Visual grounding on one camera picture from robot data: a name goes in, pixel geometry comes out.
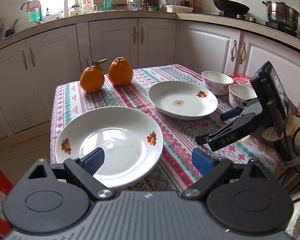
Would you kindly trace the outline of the gloved right hand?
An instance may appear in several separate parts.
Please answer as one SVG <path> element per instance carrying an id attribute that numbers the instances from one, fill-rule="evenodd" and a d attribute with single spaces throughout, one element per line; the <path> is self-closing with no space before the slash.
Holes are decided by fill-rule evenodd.
<path id="1" fill-rule="evenodd" d="M 287 136 L 293 137 L 296 130 L 300 127 L 300 118 L 295 115 L 289 114 L 288 121 L 286 123 L 286 134 Z M 264 140 L 267 141 L 278 141 L 283 138 L 283 133 L 278 136 L 277 132 L 275 131 L 275 127 L 266 128 L 263 133 L 262 137 Z M 295 146 L 300 149 L 300 131 L 296 134 L 295 137 Z M 279 156 L 279 151 L 275 150 L 269 144 L 266 144 L 262 140 L 257 140 L 257 149 L 265 154 L 271 156 L 272 158 L 277 158 Z"/>

